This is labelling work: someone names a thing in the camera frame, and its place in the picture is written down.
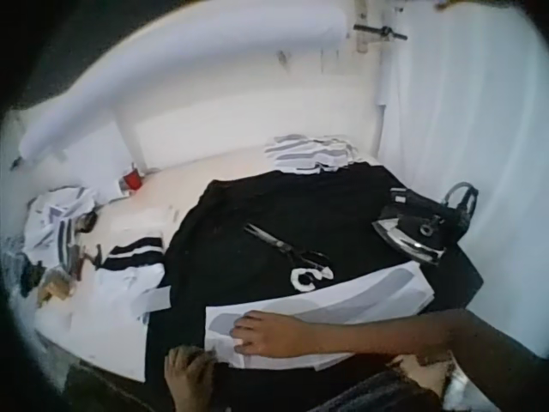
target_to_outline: white fabric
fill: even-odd
[[[349,282],[286,298],[206,308],[204,348],[214,350],[221,362],[250,369],[323,369],[348,354],[315,354],[291,359],[244,356],[234,352],[229,336],[234,321],[249,311],[295,315],[308,322],[359,324],[401,318],[418,313],[432,301],[434,291],[419,265],[408,262],[379,270]]]
[[[413,2],[394,29],[409,40],[391,45],[379,160],[434,199],[480,190],[461,241],[485,280],[470,309],[547,356],[547,46],[518,9]]]
[[[59,244],[57,233],[61,222],[85,215],[94,206],[94,193],[80,187],[67,187],[38,196],[31,204],[25,224],[23,252],[28,260],[32,264],[41,261],[45,268],[58,266],[61,263],[58,248],[68,246]]]
[[[66,144],[84,120],[111,100],[166,72],[245,52],[336,47],[346,36],[345,12],[318,0],[236,0],[182,8],[118,45],[84,73],[31,125],[19,147],[21,157],[32,160]]]
[[[359,161],[358,150],[344,136],[279,136],[267,143],[265,155],[275,169],[294,174],[335,172]]]

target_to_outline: white wall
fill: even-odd
[[[333,0],[355,19],[353,0]],[[369,0],[371,18],[383,0]],[[160,27],[156,21],[146,30]],[[356,52],[351,32],[339,51],[294,53],[282,65],[274,54],[253,54],[160,78],[113,102],[106,111],[118,123],[141,169],[171,167],[249,146],[288,133],[349,135],[371,152],[380,123],[375,105],[379,50]],[[22,229],[23,205],[40,192],[77,182],[67,162],[47,157],[37,168],[8,173],[26,127],[56,100],[10,116],[2,136],[2,234]]]
[[[441,198],[480,189],[462,240],[485,280],[470,308],[549,355],[549,51],[519,9],[412,2],[393,53],[380,160]]]

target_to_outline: hand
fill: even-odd
[[[215,359],[201,351],[199,348],[180,346],[170,350],[164,358],[164,378],[178,412],[208,410]]]
[[[315,352],[315,328],[299,319],[252,311],[234,323],[231,336],[242,339],[234,350],[269,358],[292,358]]]

